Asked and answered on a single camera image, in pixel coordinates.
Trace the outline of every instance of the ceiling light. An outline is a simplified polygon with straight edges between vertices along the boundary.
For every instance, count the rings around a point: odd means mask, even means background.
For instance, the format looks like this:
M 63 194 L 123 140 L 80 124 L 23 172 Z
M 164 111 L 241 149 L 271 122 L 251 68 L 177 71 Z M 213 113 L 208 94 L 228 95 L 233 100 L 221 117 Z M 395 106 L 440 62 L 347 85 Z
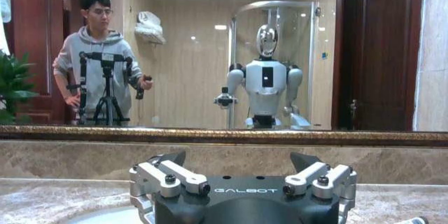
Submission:
M 225 25 L 215 25 L 215 29 L 216 30 L 227 30 L 227 26 Z

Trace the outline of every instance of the young man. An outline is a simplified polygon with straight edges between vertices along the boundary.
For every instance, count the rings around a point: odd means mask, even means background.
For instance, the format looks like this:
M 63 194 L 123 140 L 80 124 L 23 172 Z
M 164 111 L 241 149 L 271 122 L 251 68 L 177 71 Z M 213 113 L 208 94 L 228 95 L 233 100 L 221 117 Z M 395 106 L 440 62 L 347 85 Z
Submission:
M 152 81 L 144 80 L 139 64 L 128 42 L 123 35 L 108 29 L 112 10 L 111 0 L 81 0 L 81 15 L 87 19 L 87 26 L 83 26 L 77 33 L 71 34 L 64 42 L 60 54 L 53 62 L 53 75 L 57 87 L 63 94 L 65 103 L 72 107 L 80 106 L 80 94 L 72 95 L 67 89 L 67 73 L 72 69 L 76 83 L 80 84 L 80 56 L 79 53 L 101 52 L 120 54 L 132 58 L 131 82 L 143 89 L 149 90 Z M 129 117 L 131 92 L 125 81 L 125 62 L 115 62 L 113 81 L 111 84 L 111 95 L 117 99 L 120 110 L 125 118 Z M 101 62 L 87 60 L 87 105 L 85 118 L 92 118 L 100 98 L 105 95 L 105 79 L 103 77 Z M 103 106 L 101 118 L 105 116 L 105 105 Z

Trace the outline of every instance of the glass shower door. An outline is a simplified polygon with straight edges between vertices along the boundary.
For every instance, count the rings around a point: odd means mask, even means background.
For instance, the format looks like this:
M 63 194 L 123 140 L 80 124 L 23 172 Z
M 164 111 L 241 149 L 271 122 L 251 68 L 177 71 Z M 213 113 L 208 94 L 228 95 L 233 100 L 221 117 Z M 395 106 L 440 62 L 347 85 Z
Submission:
M 232 27 L 233 48 L 231 62 L 247 65 L 259 58 L 256 35 L 261 25 L 271 24 L 279 33 L 277 47 L 273 59 L 287 67 L 296 65 L 303 71 L 303 81 L 299 86 L 297 98 L 293 104 L 300 115 L 311 121 L 311 80 L 312 80 L 312 45 L 313 45 L 313 3 L 275 1 L 271 6 L 240 10 L 235 16 Z M 288 129 L 289 115 L 284 114 L 287 91 L 281 94 L 276 117 L 283 123 L 281 129 Z M 229 110 L 228 126 L 232 129 L 245 128 L 245 119 L 252 117 L 248 96 L 244 88 L 235 94 L 237 104 Z

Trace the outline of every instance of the green plant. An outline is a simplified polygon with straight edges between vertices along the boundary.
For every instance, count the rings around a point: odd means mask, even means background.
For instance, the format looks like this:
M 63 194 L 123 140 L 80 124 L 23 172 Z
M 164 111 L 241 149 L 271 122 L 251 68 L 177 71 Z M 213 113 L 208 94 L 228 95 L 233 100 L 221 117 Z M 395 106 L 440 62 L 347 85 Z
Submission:
M 31 97 L 37 96 L 27 83 L 29 74 L 28 54 L 17 59 L 0 51 L 0 124 L 17 123 L 27 118 L 16 118 L 17 103 L 27 103 Z

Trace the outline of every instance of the white sink basin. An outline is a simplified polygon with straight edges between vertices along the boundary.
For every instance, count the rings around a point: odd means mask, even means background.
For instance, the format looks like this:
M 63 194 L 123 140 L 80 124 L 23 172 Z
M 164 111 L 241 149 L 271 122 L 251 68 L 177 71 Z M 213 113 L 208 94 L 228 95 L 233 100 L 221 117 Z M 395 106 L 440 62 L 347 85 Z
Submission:
M 83 216 L 71 219 L 68 224 L 141 224 L 137 209 L 131 207 L 120 207 L 91 212 Z

